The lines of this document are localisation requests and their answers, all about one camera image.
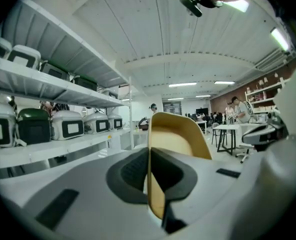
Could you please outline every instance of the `ceiling light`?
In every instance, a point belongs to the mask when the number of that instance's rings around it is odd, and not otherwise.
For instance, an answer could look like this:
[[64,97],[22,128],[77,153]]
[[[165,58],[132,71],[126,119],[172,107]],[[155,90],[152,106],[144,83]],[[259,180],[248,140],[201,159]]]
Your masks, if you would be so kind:
[[214,82],[215,85],[233,85],[235,82],[233,81],[216,81]]
[[195,86],[196,84],[197,84],[197,82],[175,83],[175,84],[169,84],[169,87]]
[[224,2],[224,4],[231,6],[233,8],[238,9],[239,11],[242,11],[245,13],[248,9],[249,3],[246,0],[237,0],[232,2]]
[[183,100],[184,98],[169,98],[168,101]]
[[272,34],[274,39],[276,39],[277,42],[281,45],[281,47],[284,51],[287,51],[289,49],[289,45],[288,45],[287,41],[285,40],[285,38],[283,37],[283,35],[279,32],[279,30],[277,28],[274,27],[272,29],[272,31],[270,31],[270,33]]

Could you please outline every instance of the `white shelf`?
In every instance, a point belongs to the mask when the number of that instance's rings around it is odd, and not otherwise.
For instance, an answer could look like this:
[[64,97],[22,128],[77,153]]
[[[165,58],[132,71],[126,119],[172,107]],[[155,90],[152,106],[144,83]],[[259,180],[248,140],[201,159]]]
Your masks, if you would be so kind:
[[259,94],[259,93],[262,93],[262,92],[265,92],[265,91],[269,91],[269,90],[272,90],[272,89],[276,89],[278,87],[281,87],[282,86],[282,83],[281,82],[278,82],[278,83],[275,83],[273,85],[270,85],[270,86],[267,86],[263,89],[260,89],[260,90],[255,90],[253,92],[250,92],[250,93],[247,93],[246,95],[247,96],[251,96],[251,95],[255,95],[255,94]]
[[92,108],[129,106],[128,102],[3,58],[0,58],[0,93]]
[[2,37],[12,46],[23,45],[39,51],[43,60],[74,75],[90,77],[101,87],[129,83],[113,63],[32,0],[18,0],[3,22]]
[[68,140],[52,140],[46,143],[32,144],[26,147],[0,149],[0,168],[26,165],[54,157],[66,155],[129,133],[130,129],[120,129],[99,134],[85,134]]
[[264,102],[271,102],[273,101],[274,98],[266,98],[266,99],[263,99],[263,100],[258,100],[258,101],[254,101],[254,102],[251,102],[251,104],[258,104],[258,103],[264,103]]

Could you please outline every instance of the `white appliance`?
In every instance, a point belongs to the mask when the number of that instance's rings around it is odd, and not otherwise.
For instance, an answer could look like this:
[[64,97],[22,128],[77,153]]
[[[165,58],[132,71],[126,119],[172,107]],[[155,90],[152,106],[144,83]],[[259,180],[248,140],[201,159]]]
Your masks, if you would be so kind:
[[13,46],[9,41],[0,37],[0,58],[6,58],[12,48]]
[[104,95],[113,97],[115,99],[118,99],[118,93],[114,92],[113,90],[111,90],[109,88],[103,89],[103,91],[101,93]]
[[51,117],[51,138],[53,140],[63,141],[83,135],[84,123],[78,112],[61,110]]
[[0,147],[7,148],[14,145],[16,115],[13,108],[0,103]]
[[123,128],[123,119],[120,115],[111,113],[108,115],[109,120],[109,130],[115,131]]
[[93,113],[83,119],[84,132],[86,134],[98,134],[109,131],[108,117],[102,113]]
[[15,45],[7,56],[7,60],[15,62],[31,69],[38,69],[41,60],[39,51],[24,45]]

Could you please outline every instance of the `brick wall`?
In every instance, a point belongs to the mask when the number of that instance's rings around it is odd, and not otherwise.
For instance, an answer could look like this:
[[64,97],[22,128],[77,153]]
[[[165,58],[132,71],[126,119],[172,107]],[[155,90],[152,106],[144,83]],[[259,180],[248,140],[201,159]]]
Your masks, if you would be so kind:
[[[266,77],[268,80],[268,86],[271,86],[273,84],[276,84],[277,80],[279,80],[279,78],[281,78],[281,77],[284,80],[290,78],[295,69],[296,69],[296,58],[293,59],[288,64],[280,67],[279,69],[277,69],[273,72],[270,72],[266,75],[263,75],[263,76],[255,79],[254,81],[249,82],[249,83],[239,87],[238,89],[235,89],[235,90],[228,92],[224,95],[221,95],[219,97],[211,99],[210,100],[211,111],[224,113],[225,108],[227,107],[227,103],[232,101],[232,97],[236,96],[241,101],[246,100],[245,92],[247,91],[247,87],[250,87],[251,91],[256,90],[257,89],[256,86],[259,86],[259,80],[264,80],[264,77]],[[277,93],[277,89],[267,91],[266,92],[267,98],[274,97],[276,95],[276,93]],[[264,103],[264,106],[271,106],[271,105],[273,105],[273,102]]]

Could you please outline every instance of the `overhead camera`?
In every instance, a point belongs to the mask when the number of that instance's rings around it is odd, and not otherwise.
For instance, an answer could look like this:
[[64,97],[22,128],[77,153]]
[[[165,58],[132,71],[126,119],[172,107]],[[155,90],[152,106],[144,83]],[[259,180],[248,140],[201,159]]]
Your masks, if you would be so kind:
[[182,3],[189,12],[198,18],[203,15],[202,11],[198,8],[198,3],[196,0],[180,0],[180,3]]

